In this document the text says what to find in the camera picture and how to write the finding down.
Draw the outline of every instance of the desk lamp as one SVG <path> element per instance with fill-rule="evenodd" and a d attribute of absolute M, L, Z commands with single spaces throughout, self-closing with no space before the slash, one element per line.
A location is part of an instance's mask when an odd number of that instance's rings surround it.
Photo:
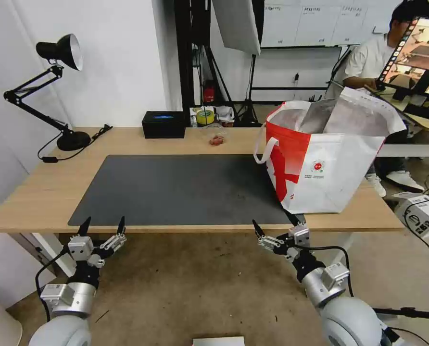
<path fill-rule="evenodd" d="M 57 140 L 57 146 L 60 150 L 71 151 L 87 147 L 91 142 L 91 138 L 87 133 L 73 131 L 69 129 L 68 124 L 44 115 L 23 103 L 24 98 L 62 77 L 64 67 L 60 66 L 58 61 L 62 61 L 67 66 L 77 71 L 82 70 L 83 58 L 77 38 L 74 34 L 68 34 L 63 36 L 57 43 L 39 42 L 36 45 L 36 50 L 38 55 L 48 60 L 52 66 L 42 74 L 30 79 L 17 88 L 6 91 L 4 93 L 4 99 L 61 131 L 62 135 Z M 50 80 L 38 86 L 28 86 L 51 73 L 54 74 L 54 77 Z"/>

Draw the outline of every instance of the shopping bag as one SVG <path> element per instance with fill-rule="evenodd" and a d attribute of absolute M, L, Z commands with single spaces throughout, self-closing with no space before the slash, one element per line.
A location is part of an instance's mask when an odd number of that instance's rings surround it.
<path fill-rule="evenodd" d="M 266 147 L 258 157 L 266 128 Z M 385 137 L 405 125 L 388 103 L 345 88 L 338 100 L 284 102 L 263 124 L 254 158 L 266 163 L 290 213 L 341 212 Z"/>

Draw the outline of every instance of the black desk mat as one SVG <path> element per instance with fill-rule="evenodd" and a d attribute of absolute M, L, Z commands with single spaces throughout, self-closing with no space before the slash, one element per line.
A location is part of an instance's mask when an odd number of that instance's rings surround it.
<path fill-rule="evenodd" d="M 109 155 L 69 220 L 91 225 L 289 224 L 252 155 Z"/>

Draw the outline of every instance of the white sneaker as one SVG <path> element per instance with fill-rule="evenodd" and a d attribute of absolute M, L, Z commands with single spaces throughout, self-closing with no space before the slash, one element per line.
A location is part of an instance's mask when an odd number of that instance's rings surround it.
<path fill-rule="evenodd" d="M 386 176 L 386 180 L 404 191 L 420 193 L 425 190 L 423 186 L 412 179 L 410 172 L 407 171 L 391 172 Z"/>
<path fill-rule="evenodd" d="M 371 183 L 371 185 L 381 198 L 386 197 L 386 190 L 384 189 L 383 185 L 381 185 L 381 179 L 376 175 L 376 173 L 370 173 L 365 175 L 365 179 L 369 183 Z"/>

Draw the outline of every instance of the light stand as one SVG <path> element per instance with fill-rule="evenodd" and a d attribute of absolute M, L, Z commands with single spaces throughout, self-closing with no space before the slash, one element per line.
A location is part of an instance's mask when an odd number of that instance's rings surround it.
<path fill-rule="evenodd" d="M 89 135 L 85 132 L 79 132 L 79 131 L 72 131 L 69 129 L 68 125 L 66 123 L 63 123 L 59 120 L 53 119 L 47 115 L 44 115 L 43 113 L 37 111 L 36 109 L 33 109 L 29 105 L 23 103 L 23 99 L 27 96 L 33 94 L 34 92 L 44 88 L 45 86 L 51 84 L 52 82 L 58 80 L 62 77 L 62 71 L 63 67 L 60 65 L 53 65 L 49 69 L 47 69 L 45 72 L 39 74 L 38 76 L 30 79 L 29 81 L 23 83 L 22 85 L 18 86 L 17 88 L 13 90 L 6 91 L 4 93 L 4 99 L 13 105 L 16 105 L 17 107 L 23 109 L 26 112 L 29 112 L 30 114 L 36 116 L 40 120 L 43 120 L 44 122 L 48 123 L 51 126 L 54 126 L 59 131 L 62 132 L 61 137 L 57 140 L 57 146 L 60 150 L 64 151 L 72 151 L 72 150 L 78 150 L 82 149 L 85 146 L 87 146 L 91 138 Z M 50 80 L 46 81 L 45 83 L 39 85 L 39 86 L 29 86 L 26 87 L 29 84 L 32 84 L 33 82 L 39 80 L 40 78 L 46 76 L 47 74 L 53 73 L 54 77 Z"/>
<path fill-rule="evenodd" d="M 258 117 L 256 116 L 256 112 L 254 111 L 254 106 L 252 101 L 253 75 L 254 75 L 255 63 L 256 63 L 256 54 L 252 54 L 250 83 L 248 85 L 248 88 L 249 88 L 248 98 L 245 99 L 245 101 L 242 104 L 242 107 L 239 109 L 239 116 L 238 116 L 239 121 L 237 124 L 234 124 L 234 126 L 245 126 L 245 127 L 261 126 L 261 124 L 258 122 Z"/>
<path fill-rule="evenodd" d="M 57 146 L 60 150 L 72 151 L 83 149 L 91 143 L 91 138 L 85 132 L 73 131 L 69 129 L 68 125 L 59 120 L 53 119 L 43 113 L 33 109 L 32 107 L 23 103 L 23 99 L 33 94 L 37 90 L 51 84 L 55 80 L 62 77 L 63 67 L 57 61 L 62 61 L 72 69 L 81 71 L 83 68 L 83 58 L 80 51 L 80 45 L 74 34 L 68 34 L 59 39 L 57 43 L 39 42 L 36 46 L 37 53 L 40 57 L 48 60 L 52 66 L 42 74 L 30 79 L 28 82 L 23 83 L 13 90 L 4 93 L 4 99 L 26 112 L 36 116 L 40 120 L 48 123 L 49 125 L 57 128 L 61 133 L 61 137 L 57 140 Z M 28 86 L 40 78 L 54 74 L 50 80 L 42 83 L 39 86 Z"/>

